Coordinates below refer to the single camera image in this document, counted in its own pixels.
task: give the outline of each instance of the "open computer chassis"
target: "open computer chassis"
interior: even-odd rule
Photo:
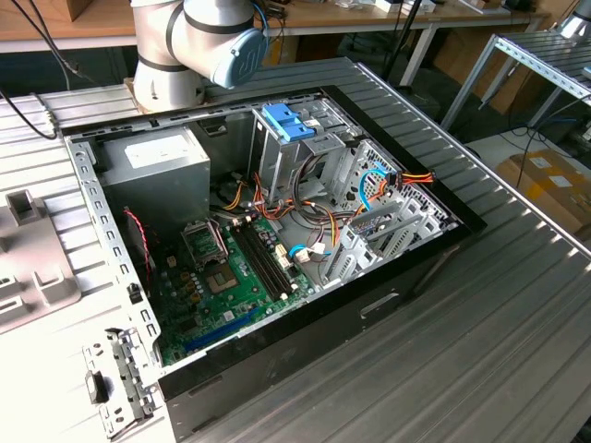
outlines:
[[[154,351],[161,328],[127,252],[120,233],[122,227],[115,223],[103,193],[100,171],[95,171],[93,140],[223,119],[238,112],[256,114],[268,103],[293,104],[318,99],[328,99],[338,108],[336,112],[343,120],[361,128],[363,138],[379,146],[401,169],[415,173],[427,171],[336,87],[253,97],[65,130],[87,208],[113,270],[114,282],[121,288],[122,306],[131,324],[131,327],[113,325],[99,340],[83,349],[89,369],[90,397],[100,404],[109,438],[123,436],[135,425],[149,420],[164,405],[177,441],[198,433],[419,295],[452,254],[486,226],[442,183],[419,185],[431,201],[454,219],[453,229],[442,231],[425,244],[391,260],[368,266],[344,284],[334,284],[321,296],[310,297],[296,308],[244,327],[181,363],[163,367],[162,357]]]

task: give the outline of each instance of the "table leg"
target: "table leg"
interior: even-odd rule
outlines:
[[[527,28],[525,28],[525,32],[534,32],[535,30],[537,30],[537,28],[539,28],[539,25],[541,24],[541,22],[542,22],[541,17],[533,18],[532,21],[529,23],[529,25],[527,25]],[[505,83],[507,78],[509,78],[513,74],[513,71],[518,66],[518,64],[519,63],[515,62],[511,57],[509,57],[507,59],[505,64],[499,70],[499,73],[497,74],[495,79],[492,80],[492,83],[490,83],[490,86],[488,87],[485,94],[482,96],[482,105],[483,106],[485,104],[488,104],[488,102],[490,102],[492,100],[492,98],[495,95],[497,95],[497,92],[499,92],[499,89]]]
[[[537,110],[536,115],[529,121],[529,127],[535,127],[540,120],[544,117],[546,111],[552,106],[552,104],[558,99],[558,96],[561,95],[562,88],[557,87],[550,96],[546,99],[544,104]]]
[[[468,75],[468,78],[465,80],[464,85],[460,89],[460,92],[458,92],[458,95],[455,97],[455,100],[453,101],[450,110],[441,122],[441,127],[443,129],[449,129],[453,121],[455,120],[455,117],[457,117],[457,115],[462,110],[462,107],[464,106],[465,101],[468,99],[468,96],[470,95],[472,88],[474,87],[474,85],[476,85],[476,82],[482,75],[484,68],[490,60],[490,56],[495,50],[497,38],[498,37],[496,35],[490,37],[487,46],[484,48],[482,54],[478,57],[478,60],[476,61],[476,64],[474,65],[472,72]]]
[[[437,32],[437,28],[434,25],[431,25],[430,27],[421,31],[421,36],[418,39],[416,48],[413,51],[410,61],[408,62],[408,66],[406,67],[403,78],[400,80],[400,86],[410,86],[413,83],[416,72],[421,67],[423,59],[425,58],[425,54],[427,53],[427,50],[433,41],[435,32]]]

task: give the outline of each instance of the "slotted metal worktable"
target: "slotted metal worktable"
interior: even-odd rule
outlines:
[[[363,66],[278,66],[209,94],[219,102],[326,84],[434,168],[488,229],[422,297],[193,441],[570,441],[591,414],[588,252]],[[124,87],[44,98],[62,126],[138,114]],[[35,100],[17,102],[41,121]],[[25,187],[46,199],[84,297],[0,336],[0,439],[102,442],[80,347],[126,325],[118,288],[63,143],[35,137],[0,103],[0,201]],[[173,441],[165,412],[122,441]]]
[[[489,102],[502,86],[507,75],[513,72],[513,67],[522,64],[557,86],[529,122],[530,127],[535,126],[541,120],[562,91],[568,92],[577,99],[587,97],[584,102],[591,104],[591,97],[589,97],[591,80],[583,75],[583,68],[591,66],[591,44],[589,42],[576,44],[564,39],[558,32],[548,30],[493,35],[445,115],[441,127],[449,129],[452,126],[472,88],[485,71],[495,49],[503,51],[510,58],[482,97],[483,103]]]

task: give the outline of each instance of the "wooden desk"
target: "wooden desk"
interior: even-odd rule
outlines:
[[[334,34],[393,30],[396,14],[386,14],[373,6],[347,10],[333,3],[311,4],[294,2],[286,7],[285,35]],[[422,30],[415,52],[404,74],[402,84],[412,83],[435,32],[441,28],[528,24],[536,30],[547,14],[516,13],[507,16],[484,16],[470,8],[447,0],[433,14],[417,16],[412,29]],[[401,16],[399,29],[405,17]],[[47,26],[60,49],[129,46],[136,44],[131,7],[123,0],[94,0],[73,23],[47,20]],[[271,19],[271,35],[280,31],[278,20]],[[0,53],[47,50],[39,35],[19,12],[0,14]]]

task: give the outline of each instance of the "blue wire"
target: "blue wire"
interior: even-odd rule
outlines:
[[[302,249],[306,249],[306,246],[305,245],[295,245],[294,247],[292,247],[290,249],[289,254],[288,254],[289,257],[293,257],[297,251],[301,251]]]
[[[365,171],[363,175],[361,175],[361,181],[359,182],[359,197],[361,198],[361,202],[363,206],[366,207],[367,210],[371,210],[371,206],[369,206],[368,198],[366,197],[366,191],[363,188],[366,177],[370,174],[379,174],[382,177],[385,177],[388,173],[381,171],[379,169],[370,169],[369,171]]]
[[[262,9],[260,8],[259,5],[257,5],[256,3],[252,4],[255,9],[257,9],[257,11],[259,11],[259,15],[260,15],[260,19],[262,20],[262,26],[263,26],[263,32],[266,30],[267,31],[267,35],[265,35],[265,42],[267,43],[266,47],[265,47],[265,55],[267,54],[267,52],[269,51],[269,23],[267,23],[267,18],[265,17],[265,14],[262,12]]]

